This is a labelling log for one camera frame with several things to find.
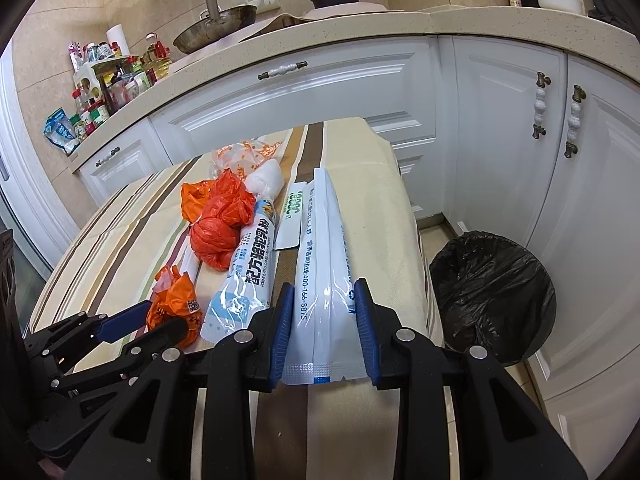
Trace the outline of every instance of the cabinet door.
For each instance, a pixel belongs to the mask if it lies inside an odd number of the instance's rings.
[[[92,156],[80,167],[79,173],[100,205],[121,187],[170,165],[158,134],[151,121],[145,118]]]
[[[567,119],[574,84],[586,92],[578,151],[566,158],[562,140],[528,245],[558,300],[554,328],[531,359],[543,399],[601,373],[640,342],[640,90],[570,57]]]
[[[640,417],[640,348],[605,372],[545,403],[590,479],[613,460]]]
[[[437,55],[431,56],[423,37],[322,46],[211,82],[162,108],[152,121],[176,163],[300,124],[362,117],[377,134],[398,145],[402,157],[410,159],[404,165],[405,181],[414,212],[417,218],[431,216],[442,211],[442,194],[427,192],[426,183],[440,187],[443,171],[437,152],[442,143],[435,139],[433,64]],[[264,72],[297,62],[306,66],[258,79]],[[406,156],[405,148],[412,142],[418,142],[418,151]],[[431,163],[422,166],[426,149]]]
[[[526,245],[545,201],[560,142],[566,56],[501,40],[454,38],[458,156],[449,219]],[[545,86],[546,135],[533,137],[537,72]]]

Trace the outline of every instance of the plastic bag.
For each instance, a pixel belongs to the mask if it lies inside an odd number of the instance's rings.
[[[240,241],[238,231],[251,222],[255,197],[240,178],[225,170],[213,181],[202,216],[190,231],[190,243],[196,257],[216,270],[227,270]]]
[[[62,108],[58,108],[47,118],[42,133],[51,144],[64,150],[67,155],[71,155],[80,145],[80,139]]]
[[[161,325],[170,317],[183,317],[189,328],[187,336],[178,343],[188,346],[198,337],[204,319],[196,293],[188,273],[180,275],[178,267],[163,267],[156,274],[153,304],[146,313],[149,330]]]
[[[505,366],[533,355],[556,318],[556,292],[537,258],[511,240],[471,231],[430,267],[444,339],[459,352],[481,345]]]
[[[282,382],[367,376],[356,325],[351,269],[334,186],[322,168],[303,190],[296,291]]]
[[[243,140],[211,152],[209,176],[216,178],[229,168],[242,180],[253,173],[265,160],[275,155],[281,142],[265,144],[260,140]]]
[[[182,184],[180,190],[180,208],[182,217],[190,223],[194,223],[202,214],[202,208],[211,195],[214,180],[201,180],[196,184]]]
[[[244,185],[246,190],[256,197],[273,202],[284,186],[280,163],[274,158],[266,160],[257,170],[247,176]]]
[[[252,316],[270,305],[275,210],[270,200],[258,200],[254,220],[242,229],[228,275],[207,309],[200,335],[212,343],[247,328]]]

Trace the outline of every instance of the trash can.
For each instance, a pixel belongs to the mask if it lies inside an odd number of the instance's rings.
[[[429,266],[444,341],[481,345],[504,366],[533,355],[556,319],[556,292],[540,261],[508,238],[471,231]]]

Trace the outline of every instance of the red plastic bag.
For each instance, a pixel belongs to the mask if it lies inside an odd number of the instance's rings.
[[[240,228],[254,218],[255,197],[240,178],[227,169],[211,186],[201,218],[191,227],[196,257],[216,270],[228,270],[240,243]]]
[[[189,328],[186,337],[178,343],[187,346],[196,341],[204,314],[196,300],[196,293],[189,275],[180,275],[178,267],[163,267],[156,274],[153,304],[146,313],[149,330],[161,325],[170,317],[183,317]]]
[[[214,180],[201,180],[196,184],[182,184],[180,198],[182,203],[182,217],[190,223],[194,223],[202,214],[202,208],[211,195]]]

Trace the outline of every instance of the white packet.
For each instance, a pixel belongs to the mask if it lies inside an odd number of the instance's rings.
[[[270,200],[256,201],[254,211],[254,220],[240,231],[225,283],[209,303],[200,329],[212,343],[247,328],[254,313],[270,305],[275,211]]]
[[[303,191],[296,293],[282,382],[311,384],[367,376],[353,302],[344,229],[323,168]]]
[[[278,222],[278,234],[273,248],[276,250],[296,247],[300,243],[300,222],[302,220],[303,189],[306,182],[293,182],[284,201],[284,211]]]

